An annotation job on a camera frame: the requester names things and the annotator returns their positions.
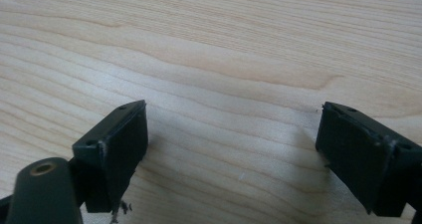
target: scratch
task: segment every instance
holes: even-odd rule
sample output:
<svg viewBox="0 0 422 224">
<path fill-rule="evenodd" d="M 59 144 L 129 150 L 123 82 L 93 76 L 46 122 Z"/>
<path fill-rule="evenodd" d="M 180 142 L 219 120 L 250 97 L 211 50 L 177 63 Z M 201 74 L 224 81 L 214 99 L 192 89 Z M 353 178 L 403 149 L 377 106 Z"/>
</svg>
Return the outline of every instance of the scratch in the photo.
<svg viewBox="0 0 422 224">
<path fill-rule="evenodd" d="M 242 174 L 239 175 L 239 181 L 242 181 L 244 176 L 245 176 L 245 172 L 242 172 Z"/>
</svg>

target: light wood surface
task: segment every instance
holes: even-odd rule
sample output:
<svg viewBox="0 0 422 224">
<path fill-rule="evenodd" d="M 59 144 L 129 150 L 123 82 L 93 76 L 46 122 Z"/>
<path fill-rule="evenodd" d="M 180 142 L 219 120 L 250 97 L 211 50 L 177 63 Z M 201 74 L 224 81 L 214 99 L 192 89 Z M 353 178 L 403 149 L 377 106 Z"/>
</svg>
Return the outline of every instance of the light wood surface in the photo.
<svg viewBox="0 0 422 224">
<path fill-rule="evenodd" d="M 146 100 L 120 223 L 410 223 L 367 215 L 314 145 L 325 101 L 421 144 L 421 60 L 422 0 L 0 0 L 0 195 Z"/>
</svg>

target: black plastic piece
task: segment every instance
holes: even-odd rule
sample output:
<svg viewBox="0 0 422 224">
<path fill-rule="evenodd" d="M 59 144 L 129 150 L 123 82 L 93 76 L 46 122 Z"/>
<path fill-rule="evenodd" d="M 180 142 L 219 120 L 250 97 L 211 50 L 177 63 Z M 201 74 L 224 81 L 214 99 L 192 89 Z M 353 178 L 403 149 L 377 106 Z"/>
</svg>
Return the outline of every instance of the black plastic piece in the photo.
<svg viewBox="0 0 422 224">
<path fill-rule="evenodd" d="M 75 156 L 69 162 L 49 158 L 24 168 L 13 196 L 0 200 L 0 224 L 82 223 L 75 211 L 79 214 L 84 202 L 89 212 L 116 216 L 147 147 L 145 101 L 115 109 L 73 145 Z M 54 170 L 28 175 L 45 162 L 55 163 Z"/>
<path fill-rule="evenodd" d="M 82 223 L 68 162 L 52 157 L 22 169 L 6 223 Z"/>
<path fill-rule="evenodd" d="M 116 212 L 147 147 L 145 101 L 111 112 L 73 145 L 79 203 L 89 212 Z"/>
<path fill-rule="evenodd" d="M 0 200 L 0 224 L 6 223 L 7 213 L 9 212 L 12 196 L 7 196 Z"/>
<path fill-rule="evenodd" d="M 316 149 L 368 213 L 400 216 L 419 186 L 422 147 L 353 108 L 324 104 Z"/>
</svg>

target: wooden table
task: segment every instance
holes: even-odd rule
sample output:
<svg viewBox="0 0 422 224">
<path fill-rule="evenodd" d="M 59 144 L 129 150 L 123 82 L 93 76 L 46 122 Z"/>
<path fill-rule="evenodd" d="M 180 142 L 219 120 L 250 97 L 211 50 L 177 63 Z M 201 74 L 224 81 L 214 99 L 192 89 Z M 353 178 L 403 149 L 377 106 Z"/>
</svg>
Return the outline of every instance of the wooden table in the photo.
<svg viewBox="0 0 422 224">
<path fill-rule="evenodd" d="M 422 0 L 0 0 L 0 195 L 146 100 L 120 223 L 407 224 L 368 216 L 315 141 L 331 101 L 422 143 L 421 61 Z"/>
</svg>

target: metal grommet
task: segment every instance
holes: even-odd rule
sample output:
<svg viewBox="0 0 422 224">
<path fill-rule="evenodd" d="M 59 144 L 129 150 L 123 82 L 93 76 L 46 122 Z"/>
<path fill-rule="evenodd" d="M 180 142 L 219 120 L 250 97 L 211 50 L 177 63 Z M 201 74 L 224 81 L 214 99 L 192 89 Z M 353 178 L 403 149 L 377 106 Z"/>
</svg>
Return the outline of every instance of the metal grommet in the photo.
<svg viewBox="0 0 422 224">
<path fill-rule="evenodd" d="M 37 166 L 33 167 L 30 171 L 32 176 L 41 176 L 46 173 L 53 171 L 56 168 L 56 163 L 48 161 L 38 164 Z"/>
</svg>

